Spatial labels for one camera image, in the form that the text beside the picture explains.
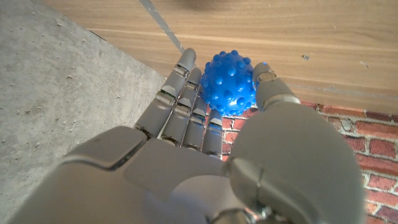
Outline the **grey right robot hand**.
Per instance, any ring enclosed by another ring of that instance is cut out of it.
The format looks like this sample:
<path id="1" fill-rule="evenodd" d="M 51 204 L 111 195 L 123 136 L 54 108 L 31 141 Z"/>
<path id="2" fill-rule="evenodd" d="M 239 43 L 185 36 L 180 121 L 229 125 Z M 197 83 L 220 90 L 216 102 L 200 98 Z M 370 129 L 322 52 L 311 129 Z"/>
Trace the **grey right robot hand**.
<path id="1" fill-rule="evenodd" d="M 133 127 L 84 142 L 11 223 L 364 223 L 353 151 L 270 66 L 183 52 Z"/>

